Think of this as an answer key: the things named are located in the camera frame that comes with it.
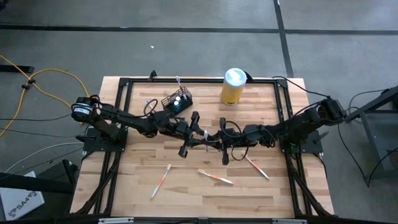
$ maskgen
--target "concrete floor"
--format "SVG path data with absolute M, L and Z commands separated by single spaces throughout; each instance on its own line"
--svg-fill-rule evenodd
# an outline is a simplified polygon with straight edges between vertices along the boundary
M 397 30 L 398 2 L 393 0 L 280 0 L 287 29 Z M 1 22 L 79 26 L 229 27 L 277 29 L 271 0 L 13 0 L 0 12 Z M 361 91 L 398 84 L 396 35 L 287 35 L 294 77 L 305 79 L 309 90 L 340 100 Z M 279 34 L 54 32 L 0 30 L 0 54 L 36 71 L 59 68 L 78 75 L 90 93 L 98 93 L 105 75 L 220 76 L 239 67 L 255 77 L 286 76 Z M 11 118 L 17 108 L 23 75 L 2 73 L 0 117 Z M 84 94 L 78 83 L 58 73 L 43 73 L 37 82 L 44 90 L 72 103 Z M 356 106 L 377 94 L 358 97 Z M 310 101 L 319 100 L 309 95 Z M 69 113 L 63 104 L 32 89 L 19 118 L 57 117 Z M 71 136 L 83 131 L 65 118 L 52 122 L 15 122 L 15 130 Z M 398 222 L 398 181 L 375 180 L 368 189 L 344 149 L 336 127 L 322 128 L 324 160 L 335 213 L 340 217 Z M 377 161 L 370 153 L 362 126 L 342 124 L 342 135 L 359 164 L 370 173 Z M 60 139 L 7 132 L 0 138 L 0 170 Z M 79 146 L 59 147 L 17 166 L 57 157 Z M 66 156 L 75 164 L 81 154 Z M 36 167 L 42 172 L 51 165 Z

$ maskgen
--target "yellow container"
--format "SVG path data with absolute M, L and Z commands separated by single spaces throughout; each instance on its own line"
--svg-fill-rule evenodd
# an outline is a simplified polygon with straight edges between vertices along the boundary
M 221 102 L 226 105 L 235 105 L 238 103 L 244 84 L 246 84 L 246 74 L 243 70 L 231 68 L 226 71 L 223 90 L 221 91 Z

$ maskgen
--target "white lid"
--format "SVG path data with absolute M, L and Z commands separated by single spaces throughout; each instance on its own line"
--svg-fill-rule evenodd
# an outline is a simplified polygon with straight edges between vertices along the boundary
M 246 83 L 246 74 L 243 70 L 238 68 L 230 68 L 225 73 L 226 81 L 232 86 L 241 86 Z

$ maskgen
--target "wooden surface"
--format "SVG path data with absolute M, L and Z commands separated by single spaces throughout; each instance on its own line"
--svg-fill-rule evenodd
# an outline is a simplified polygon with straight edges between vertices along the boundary
M 293 82 L 304 86 L 301 78 Z M 101 101 L 114 104 L 119 77 L 104 77 Z M 246 84 L 238 105 L 220 102 L 221 84 L 184 84 L 193 95 L 193 106 L 179 116 L 190 121 L 192 111 L 200 114 L 200 127 L 209 134 L 218 130 L 220 117 L 247 124 L 277 124 L 274 87 L 267 84 Z M 146 100 L 159 100 L 175 92 L 177 84 L 137 83 L 132 89 L 129 113 L 141 115 Z M 289 85 L 294 112 L 308 105 L 307 94 Z M 246 160 L 221 163 L 221 153 L 198 146 L 182 159 L 177 153 L 182 141 L 158 135 L 154 139 L 129 130 L 126 151 L 122 154 L 112 209 L 113 216 L 133 217 L 293 217 L 292 199 L 286 163 L 277 143 L 275 148 L 250 148 L 248 156 L 260 166 L 270 180 L 263 178 Z M 83 161 L 71 212 L 77 211 L 90 197 L 100 178 L 104 154 L 93 153 Z M 153 200 L 150 196 L 164 175 L 168 164 L 172 168 Z M 314 155 L 303 155 L 307 184 L 314 196 L 331 213 L 330 193 L 321 162 Z M 234 186 L 215 181 L 197 172 L 227 178 Z M 300 208 L 304 211 L 302 193 L 298 187 Z

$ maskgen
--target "black wire basket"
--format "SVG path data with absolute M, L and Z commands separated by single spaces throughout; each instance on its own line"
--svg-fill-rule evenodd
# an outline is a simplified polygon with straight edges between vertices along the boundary
M 163 109 L 174 115 L 178 115 L 192 104 L 192 94 L 184 86 L 162 100 Z

